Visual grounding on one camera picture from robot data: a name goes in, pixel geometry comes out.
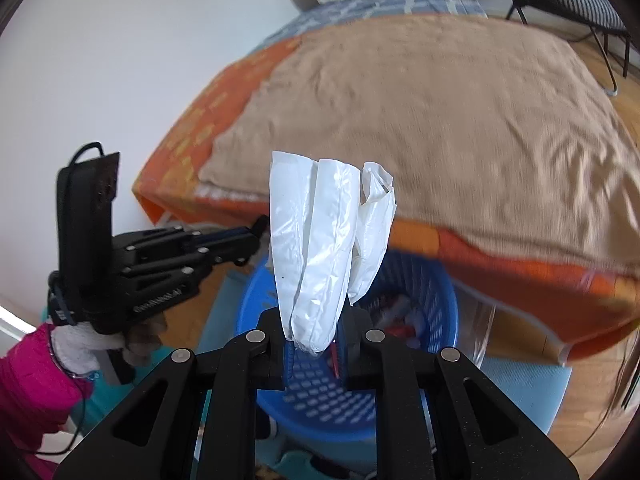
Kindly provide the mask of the white gloved left hand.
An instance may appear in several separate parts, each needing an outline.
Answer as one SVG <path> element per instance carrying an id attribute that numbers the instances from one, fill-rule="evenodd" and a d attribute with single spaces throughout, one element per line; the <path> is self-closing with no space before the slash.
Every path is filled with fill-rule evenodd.
<path id="1" fill-rule="evenodd" d="M 51 330 L 50 347 L 60 365 L 76 376 L 87 376 L 100 369 L 99 351 L 122 352 L 125 362 L 134 367 L 151 363 L 152 353 L 162 346 L 160 334 L 167 330 L 163 313 L 148 318 L 124 334 L 102 335 L 88 322 L 58 326 Z"/>

